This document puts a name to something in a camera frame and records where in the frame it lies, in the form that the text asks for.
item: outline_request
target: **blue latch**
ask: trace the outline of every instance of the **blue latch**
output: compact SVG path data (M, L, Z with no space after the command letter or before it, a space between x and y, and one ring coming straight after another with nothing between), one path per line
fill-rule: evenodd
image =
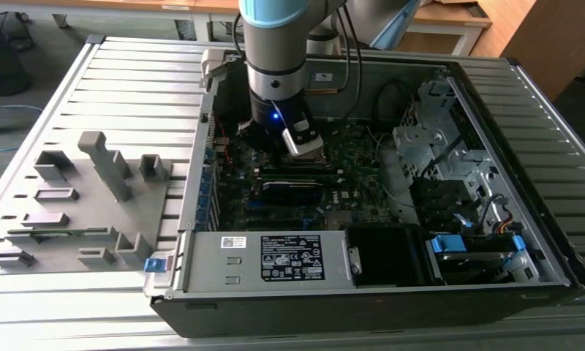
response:
M436 254L443 252L467 251L467 245L464 244L461 235L457 234L447 234L447 235L436 236L433 239L431 239L431 246L433 247L433 252Z
M167 272L167 259L149 257L145 260L145 272L147 273L165 273Z
M520 235L515 235L512 240L515 241L516 251L521 251L527 249L525 241Z

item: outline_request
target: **black component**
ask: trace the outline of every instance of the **black component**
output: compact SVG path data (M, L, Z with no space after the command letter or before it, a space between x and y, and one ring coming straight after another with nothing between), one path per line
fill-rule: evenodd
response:
M471 150L485 150L481 138L479 137L477 131L471 123L471 120L464 115L464 109L461 104L453 104L449 110L449 114L453 122L456 123L457 129L460 130L460 136Z
M409 186L420 225L435 232L461 232L455 214L476 222L476 205L463 181L432 181L415 177Z
M447 284L488 284L505 259L516 252L513 234L463 236L467 252L439 254L441 277Z
M513 237L513 233L463 236L467 252L516 252Z
M267 205L309 206L323 200L323 185L271 181L263 184L261 200Z
M483 186L479 186L476 192L479 197L485 197L485 189Z
M393 285L419 287L436 285L425 240L429 235L415 224L352 224L345 229L351 248L357 248L361 273L356 286Z
M277 149L279 136L275 136L253 120L239 124L236 136L256 151L268 152Z
M295 144L303 145L319 138L315 119L312 118L311 108L305 102L303 91L287 100L273 101L273 106L280 117L276 118L276 121L281 120L284 122ZM305 124L305 126L299 130L296 126L301 124Z
M504 59L508 62L508 64L511 64L512 66L521 66L521 63L520 63L517 58L515 58L515 57L504 57Z
M251 90L251 100L252 100L252 119L253 121L263 126L265 129L277 132L277 135L281 134L281 131L285 128L283 118L273 118L275 113L279 112L275 109L273 102L271 100L263 99L255 92Z

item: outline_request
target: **gray robot arm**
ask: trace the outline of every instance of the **gray robot arm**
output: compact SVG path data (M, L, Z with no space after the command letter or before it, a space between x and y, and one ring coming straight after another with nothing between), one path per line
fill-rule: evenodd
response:
M269 136L281 135L293 156L323 146L304 101L308 34L335 23L328 17L345 3L359 39L389 48L420 0L240 0L252 120Z

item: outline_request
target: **metal workbench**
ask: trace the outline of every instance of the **metal workbench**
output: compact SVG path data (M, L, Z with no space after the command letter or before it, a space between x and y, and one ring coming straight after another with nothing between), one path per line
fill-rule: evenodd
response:
M157 250L171 249L203 88L201 53L225 44L108 37L88 43L0 180L0 216L13 195L33 187L39 152L73 144L83 130L101 130L125 158L159 154L173 161L172 185ZM411 59L436 55L368 52ZM456 58L536 183L547 205L585 261L585 146L520 66L503 59ZM0 249L9 245L1 238ZM395 333L335 333L279 338L181 339L149 307L144 275L60 273L0 276L0 350L140 348L275 349L419 341L564 336L585 333L585 297L528 310L493 325Z

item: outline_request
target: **desk leg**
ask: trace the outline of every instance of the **desk leg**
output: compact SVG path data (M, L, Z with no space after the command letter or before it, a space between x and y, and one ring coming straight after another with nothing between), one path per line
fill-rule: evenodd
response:
M465 27L465 32L457 41L457 45L452 50L452 55L468 56L471 55L472 48L477 44L479 36L481 35L484 28L481 27Z
M192 14L195 23L195 33L199 42L212 42L213 40L213 23L211 22L208 13Z
M67 22L67 15L52 14L52 17L55 17L55 22L59 28L65 29L69 27L69 23Z

